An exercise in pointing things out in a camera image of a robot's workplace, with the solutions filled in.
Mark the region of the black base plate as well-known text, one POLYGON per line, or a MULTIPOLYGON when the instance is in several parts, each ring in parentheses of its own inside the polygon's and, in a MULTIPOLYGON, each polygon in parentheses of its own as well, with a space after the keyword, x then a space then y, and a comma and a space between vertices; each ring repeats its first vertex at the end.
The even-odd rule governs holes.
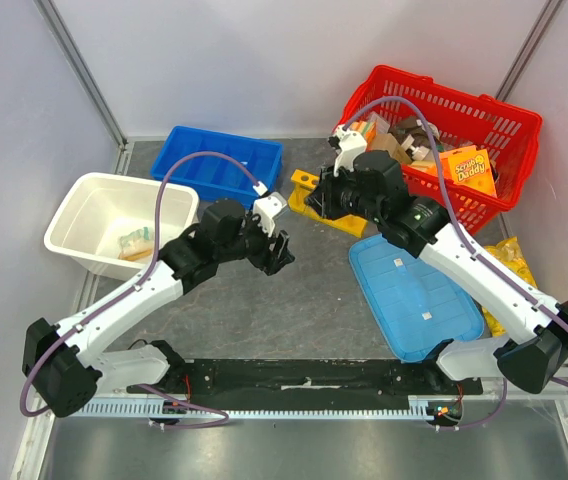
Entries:
POLYGON ((432 362, 399 360, 195 359, 154 385, 218 410, 405 409, 410 396, 481 395, 479 380, 455 382, 432 362))

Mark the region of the clear bag of swabs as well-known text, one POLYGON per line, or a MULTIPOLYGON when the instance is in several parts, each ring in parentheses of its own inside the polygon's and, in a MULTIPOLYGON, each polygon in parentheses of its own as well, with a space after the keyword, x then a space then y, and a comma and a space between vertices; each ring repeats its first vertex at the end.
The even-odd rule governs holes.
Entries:
POLYGON ((119 255, 152 249, 154 251, 155 232, 152 227, 142 227, 117 239, 119 255))

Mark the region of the blue divided plastic tray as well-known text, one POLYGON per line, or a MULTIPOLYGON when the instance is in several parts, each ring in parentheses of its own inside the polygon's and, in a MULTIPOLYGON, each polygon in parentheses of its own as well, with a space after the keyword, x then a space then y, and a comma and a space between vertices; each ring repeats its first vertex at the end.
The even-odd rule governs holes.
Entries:
MULTIPOLYGON (((151 167, 150 175, 161 181, 178 160, 203 151, 225 154, 239 162, 248 161, 248 167, 243 166, 269 189, 275 186, 282 168, 283 146, 278 142, 176 126, 151 167)), ((214 156, 186 162, 173 172, 170 181, 193 188, 199 198, 207 202, 227 197, 248 208, 257 198, 251 180, 238 167, 214 156)))

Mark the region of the white plastic tub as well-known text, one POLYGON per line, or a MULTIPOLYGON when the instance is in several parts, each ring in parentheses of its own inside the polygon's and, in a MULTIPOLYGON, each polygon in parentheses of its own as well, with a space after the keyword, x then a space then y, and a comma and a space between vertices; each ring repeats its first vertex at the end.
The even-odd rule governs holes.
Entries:
POLYGON ((44 245, 74 259, 89 272, 126 281, 150 262, 120 257, 119 239, 147 228, 160 243, 177 238, 197 220, 199 196, 190 187, 169 184, 162 196, 160 226, 154 224, 160 183, 134 177, 88 173, 71 187, 57 209, 44 245))

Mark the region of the orange Scrub Daddy package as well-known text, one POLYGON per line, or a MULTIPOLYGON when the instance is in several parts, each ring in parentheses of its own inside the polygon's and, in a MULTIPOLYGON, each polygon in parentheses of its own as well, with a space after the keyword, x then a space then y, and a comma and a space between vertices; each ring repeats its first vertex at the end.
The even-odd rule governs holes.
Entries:
POLYGON ((497 195, 492 164, 486 149, 471 145, 449 150, 440 155, 444 176, 489 196, 497 195))

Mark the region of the yellow Lays chips bag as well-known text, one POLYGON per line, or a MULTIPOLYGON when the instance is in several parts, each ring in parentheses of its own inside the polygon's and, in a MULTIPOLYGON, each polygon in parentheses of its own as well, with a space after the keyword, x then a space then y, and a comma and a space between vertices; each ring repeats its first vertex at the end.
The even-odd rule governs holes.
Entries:
MULTIPOLYGON (((516 236, 502 240, 496 245, 487 245, 485 250, 526 283, 537 287, 516 236)), ((484 306, 481 306, 481 311, 492 337, 499 337, 506 333, 502 324, 484 306)))

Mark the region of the tan rubber band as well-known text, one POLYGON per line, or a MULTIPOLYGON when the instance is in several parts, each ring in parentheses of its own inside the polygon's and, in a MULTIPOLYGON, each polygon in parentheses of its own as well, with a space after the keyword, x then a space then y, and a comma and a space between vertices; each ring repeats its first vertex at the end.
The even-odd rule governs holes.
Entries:
POLYGON ((146 258, 148 256, 151 256, 153 254, 153 250, 152 249, 146 249, 143 251, 137 251, 134 253, 130 253, 130 254, 124 254, 121 253, 118 256, 119 260, 124 260, 124 261, 130 261, 130 262, 136 262, 140 259, 146 258))

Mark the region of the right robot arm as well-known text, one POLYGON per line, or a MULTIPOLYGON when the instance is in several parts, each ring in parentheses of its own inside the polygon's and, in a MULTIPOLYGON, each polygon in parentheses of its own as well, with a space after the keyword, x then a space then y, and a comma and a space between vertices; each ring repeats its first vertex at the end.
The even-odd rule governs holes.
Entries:
POLYGON ((411 195, 401 165, 387 152, 365 151, 346 165, 322 167, 305 203, 324 219, 354 215, 374 223, 391 245, 445 274, 505 329, 503 340, 441 342, 421 371, 429 391, 500 375, 538 394, 568 359, 568 300, 526 283, 436 200, 411 195))

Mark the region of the light blue plastic lid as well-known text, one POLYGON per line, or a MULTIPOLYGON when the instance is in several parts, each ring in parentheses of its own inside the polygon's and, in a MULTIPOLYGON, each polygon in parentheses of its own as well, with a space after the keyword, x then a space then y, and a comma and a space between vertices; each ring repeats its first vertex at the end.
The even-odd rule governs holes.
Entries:
POLYGON ((355 243, 349 262, 396 358, 418 363, 445 340, 473 341, 485 321, 473 299, 437 269, 375 235, 355 243))

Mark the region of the orange green sponge pack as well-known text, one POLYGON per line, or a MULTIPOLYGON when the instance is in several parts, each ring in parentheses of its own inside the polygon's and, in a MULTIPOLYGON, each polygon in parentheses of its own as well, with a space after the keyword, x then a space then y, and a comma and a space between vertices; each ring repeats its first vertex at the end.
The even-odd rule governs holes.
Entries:
POLYGON ((350 125, 350 129, 361 134, 367 146, 372 144, 377 134, 376 122, 371 120, 353 122, 350 125))

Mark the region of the red shopping basket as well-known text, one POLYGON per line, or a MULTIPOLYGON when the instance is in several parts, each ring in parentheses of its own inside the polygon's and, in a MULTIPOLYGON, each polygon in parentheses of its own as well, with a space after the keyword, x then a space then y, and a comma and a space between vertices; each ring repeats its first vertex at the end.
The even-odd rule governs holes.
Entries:
POLYGON ((444 143, 474 144, 486 149, 495 163, 494 196, 446 183, 457 218, 469 233, 479 232, 496 215, 517 205, 537 159, 543 125, 540 115, 489 95, 475 96, 440 85, 428 76, 378 65, 351 95, 339 122, 385 96, 401 96, 414 103, 437 127, 444 143))

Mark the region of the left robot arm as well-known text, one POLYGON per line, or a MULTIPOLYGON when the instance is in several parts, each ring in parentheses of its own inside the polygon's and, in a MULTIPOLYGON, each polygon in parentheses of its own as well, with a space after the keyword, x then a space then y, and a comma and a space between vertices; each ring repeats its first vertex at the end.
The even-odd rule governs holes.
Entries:
POLYGON ((293 262, 289 236, 276 229, 287 208, 278 193, 258 198, 250 210, 232 199, 208 206, 198 223, 167 242, 156 261, 84 310, 52 325, 26 330, 22 371, 25 391, 35 390, 58 417, 81 410, 96 393, 138 384, 165 393, 184 380, 182 359, 166 343, 111 352, 123 333, 160 307, 213 278, 220 265, 248 260, 266 275, 293 262))

